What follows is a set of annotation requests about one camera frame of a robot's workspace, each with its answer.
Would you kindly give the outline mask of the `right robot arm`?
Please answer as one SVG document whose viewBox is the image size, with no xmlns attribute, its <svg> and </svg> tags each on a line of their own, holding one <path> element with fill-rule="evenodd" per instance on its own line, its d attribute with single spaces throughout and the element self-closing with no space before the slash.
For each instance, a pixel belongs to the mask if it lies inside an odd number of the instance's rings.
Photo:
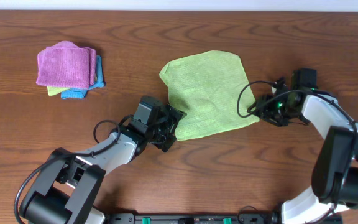
<svg viewBox="0 0 358 224">
<path fill-rule="evenodd" d="M 311 185 L 264 223 L 342 223 L 341 213 L 358 209 L 358 122 L 332 94 L 320 90 L 315 78 L 295 75 L 270 82 L 272 93 L 261 96 L 248 109 L 274 126 L 288 126 L 293 118 L 312 124 L 323 138 L 313 168 Z"/>
</svg>

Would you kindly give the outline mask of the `light green cloth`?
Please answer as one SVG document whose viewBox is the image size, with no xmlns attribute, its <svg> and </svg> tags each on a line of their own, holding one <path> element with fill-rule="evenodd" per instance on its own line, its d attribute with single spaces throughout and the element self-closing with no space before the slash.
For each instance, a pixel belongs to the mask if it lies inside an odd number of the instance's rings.
<svg viewBox="0 0 358 224">
<path fill-rule="evenodd" d="M 159 73 L 168 89 L 168 101 L 187 115 L 175 135 L 179 141 L 198 139 L 244 128 L 259 122 L 241 118 L 255 102 L 238 55 L 212 50 L 168 62 Z"/>
</svg>

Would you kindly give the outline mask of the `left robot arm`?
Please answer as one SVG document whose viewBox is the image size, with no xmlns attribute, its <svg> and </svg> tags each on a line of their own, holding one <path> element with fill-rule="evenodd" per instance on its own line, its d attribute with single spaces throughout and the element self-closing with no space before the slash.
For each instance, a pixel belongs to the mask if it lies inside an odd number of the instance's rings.
<svg viewBox="0 0 358 224">
<path fill-rule="evenodd" d="M 18 223 L 106 223 L 94 207 L 103 179 L 139 156 L 148 144 L 166 152 L 175 142 L 175 129 L 185 113 L 171 105 L 140 103 L 109 137 L 78 152 L 54 150 L 20 186 L 14 200 Z"/>
</svg>

